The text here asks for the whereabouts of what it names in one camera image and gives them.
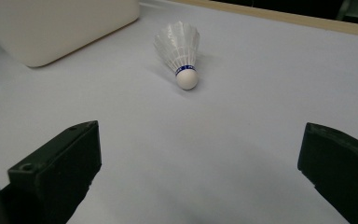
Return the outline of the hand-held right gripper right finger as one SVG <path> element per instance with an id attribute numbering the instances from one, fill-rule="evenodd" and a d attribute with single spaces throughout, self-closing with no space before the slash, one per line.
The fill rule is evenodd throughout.
<path id="1" fill-rule="evenodd" d="M 358 224 L 358 139 L 308 123 L 297 169 L 348 222 Z"/>

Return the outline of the white plastic storage bin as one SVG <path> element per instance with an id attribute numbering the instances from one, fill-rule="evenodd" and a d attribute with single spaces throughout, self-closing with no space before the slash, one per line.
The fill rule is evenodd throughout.
<path id="1" fill-rule="evenodd" d="M 27 66 L 42 66 L 139 16 L 139 0 L 0 0 L 0 46 Z"/>

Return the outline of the white feather shuttlecock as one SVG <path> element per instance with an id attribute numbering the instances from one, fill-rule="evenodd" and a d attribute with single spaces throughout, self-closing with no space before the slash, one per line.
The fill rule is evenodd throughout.
<path id="1" fill-rule="evenodd" d="M 200 33 L 187 22 L 169 23 L 154 36 L 159 58 L 175 75 L 177 85 L 185 91 L 195 88 L 199 81 L 196 70 Z"/>

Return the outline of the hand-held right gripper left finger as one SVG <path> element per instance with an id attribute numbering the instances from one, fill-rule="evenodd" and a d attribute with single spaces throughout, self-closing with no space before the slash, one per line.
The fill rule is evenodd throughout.
<path id="1" fill-rule="evenodd" d="M 65 129 L 8 169 L 2 196 L 11 224 L 66 224 L 100 171 L 96 120 Z"/>

